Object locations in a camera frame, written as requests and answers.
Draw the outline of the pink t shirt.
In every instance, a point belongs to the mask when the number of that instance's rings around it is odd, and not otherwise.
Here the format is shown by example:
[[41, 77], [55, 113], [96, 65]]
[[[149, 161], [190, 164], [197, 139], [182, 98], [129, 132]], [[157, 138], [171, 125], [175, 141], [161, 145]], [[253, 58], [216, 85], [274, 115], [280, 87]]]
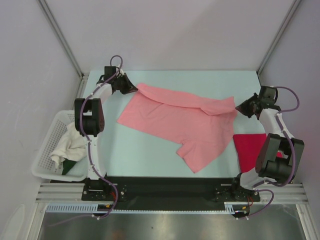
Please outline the pink t shirt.
[[234, 136], [234, 97], [212, 99], [140, 83], [117, 122], [181, 147], [193, 173], [218, 158]]

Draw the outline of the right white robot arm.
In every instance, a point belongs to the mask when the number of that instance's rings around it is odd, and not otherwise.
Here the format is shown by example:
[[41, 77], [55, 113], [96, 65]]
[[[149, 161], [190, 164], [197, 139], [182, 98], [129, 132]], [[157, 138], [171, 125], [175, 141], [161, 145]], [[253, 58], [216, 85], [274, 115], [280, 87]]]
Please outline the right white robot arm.
[[249, 190], [256, 190], [263, 184], [284, 187], [296, 174], [305, 144], [295, 138], [288, 130], [280, 107], [275, 105], [275, 97], [259, 96], [254, 93], [236, 108], [242, 115], [255, 116], [267, 134], [255, 167], [246, 173], [240, 173], [239, 183], [230, 188], [231, 196], [242, 201]]

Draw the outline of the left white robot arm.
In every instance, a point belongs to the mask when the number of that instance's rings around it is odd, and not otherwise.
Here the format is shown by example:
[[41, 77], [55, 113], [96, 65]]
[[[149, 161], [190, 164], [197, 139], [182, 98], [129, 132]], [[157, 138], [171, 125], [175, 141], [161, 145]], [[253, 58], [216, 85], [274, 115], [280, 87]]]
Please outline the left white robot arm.
[[103, 179], [107, 173], [99, 153], [100, 135], [105, 128], [103, 103], [116, 91], [123, 95], [138, 91], [126, 73], [118, 73], [106, 81], [103, 79], [104, 76], [87, 97], [76, 98], [74, 101], [74, 124], [85, 143], [87, 178], [90, 180]]

